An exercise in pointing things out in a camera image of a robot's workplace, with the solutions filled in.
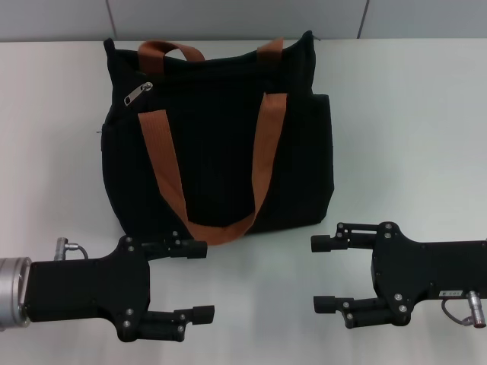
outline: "zipper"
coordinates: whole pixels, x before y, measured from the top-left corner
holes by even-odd
[[[150,89],[152,89],[153,86],[154,85],[151,82],[145,82],[144,84],[137,87],[133,92],[131,92],[123,99],[125,106],[129,106],[135,99],[140,96],[140,94],[142,94],[144,91],[149,91]]]

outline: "white table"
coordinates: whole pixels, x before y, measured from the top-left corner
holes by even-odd
[[[207,59],[261,42],[193,42]],[[120,42],[135,49],[138,42]],[[123,344],[103,319],[33,323],[0,334],[2,364],[481,364],[487,330],[447,319],[439,301],[403,328],[348,330],[313,295],[374,297],[371,253],[315,253],[336,223],[397,222],[414,240],[487,236],[487,40],[315,42],[314,92],[329,94],[335,184],[317,226],[249,236],[203,260],[151,262],[151,310],[214,304],[182,344]],[[101,176],[111,84],[103,46],[0,45],[0,256],[53,258],[56,237],[91,257],[122,236]],[[459,317],[466,301],[450,304]]]

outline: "robotic hand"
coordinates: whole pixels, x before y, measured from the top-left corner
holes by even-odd
[[[372,282],[377,298],[314,297],[316,313],[339,311],[345,327],[407,325],[414,305],[442,299],[441,308],[458,324],[485,327],[481,298],[487,297],[487,242],[417,243],[397,224],[339,223],[335,237],[311,237],[313,252],[372,249]],[[446,309],[449,299],[466,298],[472,315],[464,320]]]
[[[84,260],[65,260],[67,250],[81,250]],[[163,257],[204,259],[205,242],[180,240],[178,233],[157,240],[124,236],[111,254],[88,259],[79,245],[59,238],[51,262],[28,257],[0,259],[0,331],[32,322],[105,318],[121,341],[184,340],[186,325],[213,322],[213,306],[172,313],[148,312],[148,261]]]

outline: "bag handle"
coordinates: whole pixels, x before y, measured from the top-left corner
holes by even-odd
[[[286,113],[287,94],[264,94],[253,144],[252,188],[255,210],[227,227],[210,227],[189,221],[176,151],[165,110],[138,115],[159,192],[186,225],[195,240],[219,245],[243,236],[253,225],[267,196],[275,153]]]
[[[205,61],[203,54],[191,46],[166,42],[165,40],[148,40],[138,48],[138,66],[146,74],[163,74],[166,53],[179,49],[184,58],[191,62]]]
[[[284,38],[273,40],[257,49],[257,61],[277,63],[281,61]],[[179,49],[187,61],[205,61],[203,54],[191,46],[164,40],[148,40],[138,48],[138,65],[145,74],[163,74],[166,53]]]

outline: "small white label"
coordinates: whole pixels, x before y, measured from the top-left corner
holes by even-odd
[[[440,298],[442,297],[461,297],[463,290],[442,290],[440,292]]]

